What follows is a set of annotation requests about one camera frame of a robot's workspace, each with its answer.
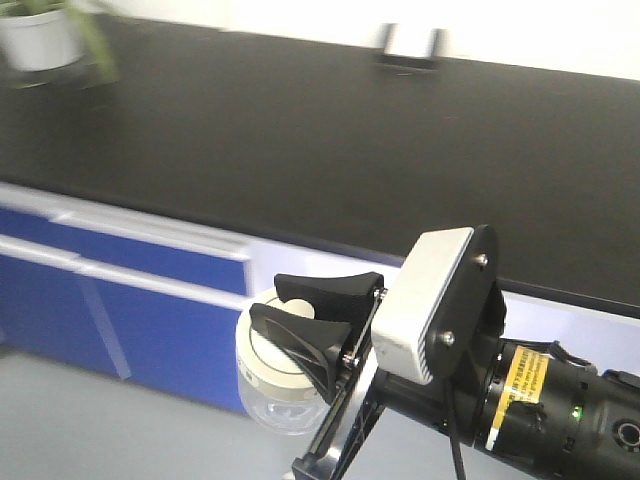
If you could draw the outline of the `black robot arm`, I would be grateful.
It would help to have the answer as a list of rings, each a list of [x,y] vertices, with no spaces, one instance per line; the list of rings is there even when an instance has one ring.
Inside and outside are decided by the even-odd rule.
[[[508,339],[498,243],[483,225],[423,233],[395,282],[279,274],[251,326],[328,403],[298,479],[344,476],[385,409],[539,479],[639,475],[639,379],[557,342]]]

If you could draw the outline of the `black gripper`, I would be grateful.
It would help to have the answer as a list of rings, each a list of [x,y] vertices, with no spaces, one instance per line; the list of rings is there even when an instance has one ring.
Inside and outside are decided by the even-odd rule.
[[[506,314],[496,280],[497,234],[487,225],[471,228],[474,233],[426,334],[432,380],[418,385],[380,369],[370,326],[370,349],[361,370],[334,402],[307,452],[294,460],[295,478],[342,478],[384,409],[445,434],[455,476],[465,478],[461,447],[474,444],[478,435]],[[332,403],[342,355],[353,333],[348,322],[368,319],[384,277],[376,272],[333,278],[277,274],[274,286],[283,302],[310,303],[316,319],[254,303],[249,309],[251,326],[303,371],[325,402]]]

